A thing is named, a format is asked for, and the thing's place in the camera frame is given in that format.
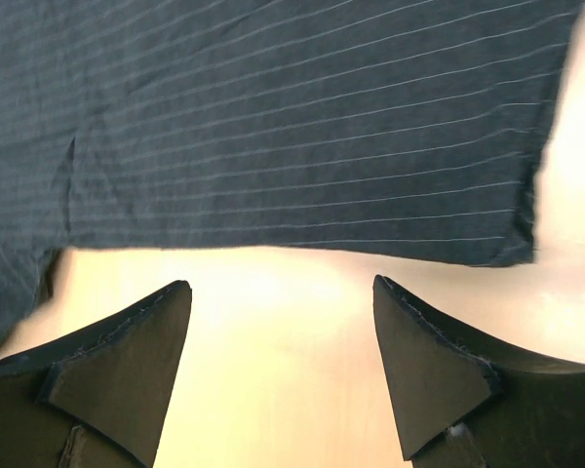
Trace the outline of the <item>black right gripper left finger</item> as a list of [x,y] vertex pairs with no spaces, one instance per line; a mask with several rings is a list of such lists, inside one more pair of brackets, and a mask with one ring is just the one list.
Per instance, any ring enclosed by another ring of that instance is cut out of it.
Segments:
[[0,468],[151,467],[191,311],[175,281],[0,360]]

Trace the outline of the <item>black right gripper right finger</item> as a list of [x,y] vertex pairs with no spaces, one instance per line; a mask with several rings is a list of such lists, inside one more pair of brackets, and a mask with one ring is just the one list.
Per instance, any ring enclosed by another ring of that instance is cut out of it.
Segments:
[[384,276],[373,317],[405,461],[585,468],[585,364],[480,331]]

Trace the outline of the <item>black pinstriped long sleeve shirt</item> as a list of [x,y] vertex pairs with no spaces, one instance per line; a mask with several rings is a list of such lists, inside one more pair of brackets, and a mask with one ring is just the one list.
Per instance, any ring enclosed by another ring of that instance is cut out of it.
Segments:
[[533,259],[579,1],[0,1],[0,344],[67,248]]

